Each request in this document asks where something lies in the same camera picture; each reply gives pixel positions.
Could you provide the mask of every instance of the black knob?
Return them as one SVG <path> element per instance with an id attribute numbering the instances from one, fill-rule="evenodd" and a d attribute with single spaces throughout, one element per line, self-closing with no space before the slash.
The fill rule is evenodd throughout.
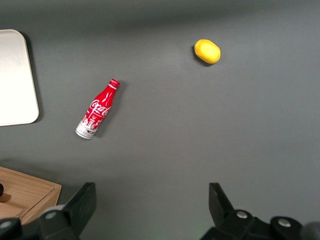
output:
<path id="1" fill-rule="evenodd" d="M 4 186 L 0 183 L 0 196 L 4 194 Z"/>

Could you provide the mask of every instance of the wooden tray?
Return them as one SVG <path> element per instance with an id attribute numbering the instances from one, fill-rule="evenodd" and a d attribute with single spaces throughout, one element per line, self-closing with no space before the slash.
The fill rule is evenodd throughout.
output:
<path id="1" fill-rule="evenodd" d="M 61 185 L 0 166 L 0 219 L 19 217 L 27 224 L 57 204 Z"/>

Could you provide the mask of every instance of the coca-cola bottle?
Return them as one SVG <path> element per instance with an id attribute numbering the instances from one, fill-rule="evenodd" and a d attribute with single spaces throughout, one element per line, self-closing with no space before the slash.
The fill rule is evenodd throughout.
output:
<path id="1" fill-rule="evenodd" d="M 83 119 L 76 127 L 75 132 L 84 139 L 92 139 L 99 125 L 109 112 L 114 95 L 120 83 L 111 79 L 108 86 L 90 104 Z"/>

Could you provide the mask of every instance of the toy lemon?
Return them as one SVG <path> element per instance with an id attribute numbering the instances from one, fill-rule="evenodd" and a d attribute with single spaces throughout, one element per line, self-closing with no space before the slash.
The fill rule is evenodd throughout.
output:
<path id="1" fill-rule="evenodd" d="M 208 64 L 215 64 L 221 56 L 220 48 L 207 39 L 197 41 L 194 45 L 194 52 L 200 59 Z"/>

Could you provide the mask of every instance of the gray table surface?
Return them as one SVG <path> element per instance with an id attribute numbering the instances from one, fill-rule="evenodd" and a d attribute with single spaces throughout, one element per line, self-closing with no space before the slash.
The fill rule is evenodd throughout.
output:
<path id="1" fill-rule="evenodd" d="M 96 182 L 82 239 L 200 239 L 210 182 L 263 221 L 319 221 L 320 1 L 3 0 L 0 29 L 27 39 L 40 110 L 0 127 L 0 165 L 61 184 L 61 204 Z M 218 63 L 194 56 L 199 39 Z"/>

